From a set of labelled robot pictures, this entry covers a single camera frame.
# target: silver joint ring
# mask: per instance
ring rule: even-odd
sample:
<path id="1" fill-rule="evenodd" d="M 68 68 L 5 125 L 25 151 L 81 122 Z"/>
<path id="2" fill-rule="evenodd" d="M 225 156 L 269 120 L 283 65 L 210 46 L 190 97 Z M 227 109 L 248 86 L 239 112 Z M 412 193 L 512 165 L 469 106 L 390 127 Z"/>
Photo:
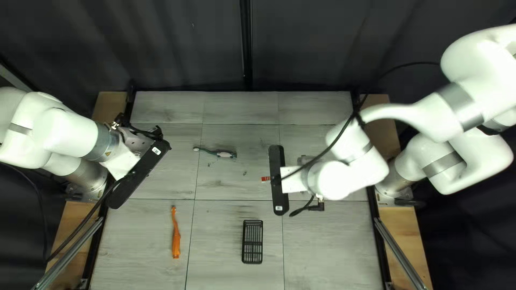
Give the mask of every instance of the silver joint ring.
<path id="1" fill-rule="evenodd" d="M 106 162 L 112 157 L 112 152 L 118 146 L 120 136 L 105 125 L 100 123 L 96 123 L 96 125 L 98 129 L 97 141 L 93 149 L 83 158 L 95 162 Z"/>
<path id="2" fill-rule="evenodd" d="M 463 161 L 464 159 L 460 157 L 459 153 L 453 151 L 423 167 L 423 172 L 426 174 L 426 177 L 430 178 Z"/>
<path id="3" fill-rule="evenodd" d="M 369 152 L 373 148 L 373 144 L 371 142 L 367 143 L 360 151 L 355 152 L 352 155 L 349 155 L 348 157 L 341 159 L 342 162 L 349 164 L 358 158 L 364 156 L 367 152 Z"/>
<path id="4" fill-rule="evenodd" d="M 450 106 L 464 132 L 484 123 L 480 109 L 461 86 L 451 83 L 437 90 L 437 93 Z"/>

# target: black pole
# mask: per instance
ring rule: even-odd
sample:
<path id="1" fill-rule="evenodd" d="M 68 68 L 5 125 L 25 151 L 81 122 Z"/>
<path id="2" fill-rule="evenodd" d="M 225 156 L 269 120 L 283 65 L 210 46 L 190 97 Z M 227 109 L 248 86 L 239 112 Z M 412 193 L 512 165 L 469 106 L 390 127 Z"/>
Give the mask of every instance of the black pole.
<path id="1" fill-rule="evenodd" d="M 240 0 L 240 23 L 242 31 L 242 70 L 247 91 L 253 90 L 253 42 L 251 0 Z"/>

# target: metal band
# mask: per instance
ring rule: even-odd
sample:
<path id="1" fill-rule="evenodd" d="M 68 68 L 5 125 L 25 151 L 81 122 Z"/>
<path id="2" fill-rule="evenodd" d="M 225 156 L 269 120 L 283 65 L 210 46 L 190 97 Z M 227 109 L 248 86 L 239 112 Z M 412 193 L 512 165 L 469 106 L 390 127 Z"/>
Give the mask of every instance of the metal band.
<path id="1" fill-rule="evenodd" d="M 428 178 L 443 172 L 444 170 L 452 167 L 453 165 L 457 165 L 463 162 L 464 159 L 460 157 L 459 153 L 453 151 L 443 157 L 437 159 L 436 161 L 430 163 L 429 165 L 423 168 L 423 172 L 426 174 Z"/>
<path id="2" fill-rule="evenodd" d="M 489 129 L 493 129 L 493 130 L 495 130 L 497 132 L 503 132 L 503 131 L 505 131 L 505 130 L 510 128 L 509 126 L 502 125 L 502 124 L 496 122 L 494 119 L 491 119 L 491 120 L 487 121 L 483 125 L 484 125 L 484 127 L 487 127 Z"/>
<path id="3" fill-rule="evenodd" d="M 359 152 L 356 152 L 353 155 L 349 155 L 348 157 L 342 159 L 341 161 L 346 164 L 349 164 L 350 162 L 355 161 L 358 158 L 364 156 L 367 152 L 369 152 L 369 150 L 371 150 L 371 148 L 373 148 L 373 144 L 371 142 L 369 142 Z"/>
<path id="4" fill-rule="evenodd" d="M 119 135 L 100 123 L 96 123 L 96 125 L 98 128 L 97 141 L 93 149 L 83 158 L 95 162 L 105 162 L 118 146 Z"/>
<path id="5" fill-rule="evenodd" d="M 470 95 L 456 83 L 451 83 L 437 90 L 441 98 L 448 103 L 459 120 L 464 132 L 484 122 L 480 109 Z"/>
<path id="6" fill-rule="evenodd" d="M 25 127 L 20 126 L 20 125 L 16 125 L 14 123 L 10 123 L 9 124 L 9 130 L 18 132 L 18 133 L 23 134 L 23 135 L 29 135 L 32 132 L 31 129 L 25 128 Z"/>
<path id="7" fill-rule="evenodd" d="M 77 169 L 63 176 L 64 179 L 83 188 L 85 193 L 102 190 L 107 179 L 107 169 L 95 162 L 81 159 Z"/>

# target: wooden board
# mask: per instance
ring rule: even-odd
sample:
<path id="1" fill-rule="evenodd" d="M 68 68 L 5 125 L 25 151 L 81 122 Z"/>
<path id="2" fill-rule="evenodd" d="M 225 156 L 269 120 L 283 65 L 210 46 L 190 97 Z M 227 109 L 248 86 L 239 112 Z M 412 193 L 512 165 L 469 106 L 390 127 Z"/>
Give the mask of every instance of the wooden board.
<path id="1" fill-rule="evenodd" d="M 380 219 L 394 237 L 403 253 L 419 274 L 428 289 L 432 289 L 432 281 L 426 264 L 425 250 L 421 241 L 421 234 L 417 224 L 416 213 L 413 207 L 381 207 Z M 391 272 L 391 280 L 396 290 L 413 290 L 414 286 L 405 275 L 398 260 L 385 244 L 387 260 Z"/>
<path id="2" fill-rule="evenodd" d="M 389 96 L 386 94 L 372 94 L 364 103 L 363 108 L 373 105 L 389 103 Z M 399 154 L 400 146 L 396 125 L 394 120 L 377 120 L 366 125 L 365 132 L 373 145 L 382 154 L 385 160 L 391 159 Z M 432 289 L 430 273 L 426 263 L 423 241 L 417 224 L 417 217 L 413 207 L 380 207 L 380 219 L 383 221 L 389 232 L 405 253 L 410 263 L 428 289 Z M 397 259 L 387 249 L 387 260 L 391 272 L 391 280 L 396 290 L 413 289 L 412 283 L 406 277 Z"/>
<path id="3" fill-rule="evenodd" d="M 118 113 L 125 110 L 125 92 L 100 92 L 97 97 L 95 110 L 93 111 L 92 119 L 101 123 L 110 123 L 118 115 Z M 93 207 L 92 203 L 68 201 L 64 206 L 64 211 L 61 216 L 61 223 L 57 230 L 52 251 L 61 245 L 61 243 L 72 233 L 72 231 L 79 225 L 82 219 L 88 214 Z M 97 214 L 91 218 L 93 223 Z M 72 240 L 67 247 L 65 247 L 54 259 L 52 259 L 46 266 L 48 271 L 52 265 L 66 252 L 70 245 L 75 241 Z M 68 264 L 68 266 L 61 272 L 54 283 L 48 287 L 50 290 L 64 290 L 74 289 L 80 282 L 83 276 L 84 266 L 86 265 L 86 258 L 90 249 L 91 239 L 89 239 L 80 249 L 79 253 Z"/>

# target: table surface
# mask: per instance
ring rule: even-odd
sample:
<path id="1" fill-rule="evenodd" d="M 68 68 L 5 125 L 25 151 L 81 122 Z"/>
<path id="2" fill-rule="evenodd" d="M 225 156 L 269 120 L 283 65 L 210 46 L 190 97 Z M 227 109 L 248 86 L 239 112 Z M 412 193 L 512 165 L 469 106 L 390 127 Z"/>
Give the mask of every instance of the table surface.
<path id="1" fill-rule="evenodd" d="M 109 122 L 118 114 L 118 112 L 123 111 L 124 101 L 124 92 L 101 92 L 97 100 L 93 118 L 97 121 Z M 369 96 L 365 106 L 370 106 L 376 103 L 385 103 L 388 101 L 389 99 L 386 95 L 371 95 Z M 185 120 L 193 120 L 196 115 L 190 114 L 183 117 Z M 296 116 L 294 114 L 284 114 L 283 118 L 286 120 L 292 120 L 295 117 Z M 218 123 L 224 121 L 224 116 L 215 115 L 211 116 L 211 118 L 215 118 L 216 121 L 214 122 Z M 395 156 L 399 153 L 399 142 L 397 140 L 393 121 L 377 121 L 375 123 L 368 124 L 366 131 L 368 132 L 373 144 L 375 144 L 385 158 Z M 54 242 L 54 248 L 56 248 L 64 238 L 68 236 L 68 234 L 80 222 L 81 218 L 87 214 L 91 206 L 91 204 L 77 202 L 67 203 L 61 219 L 61 225 Z M 382 207 L 380 208 L 380 217 L 395 237 L 414 268 L 423 278 L 425 284 L 431 288 L 430 275 L 428 273 L 428 267 L 414 209 L 411 207 Z M 83 246 L 81 252 L 53 284 L 52 289 L 66 289 L 67 287 L 74 287 L 78 284 L 82 276 L 88 249 L 89 244 Z M 410 282 L 406 279 L 405 274 L 389 251 L 388 260 L 391 277 L 396 289 L 411 289 Z"/>

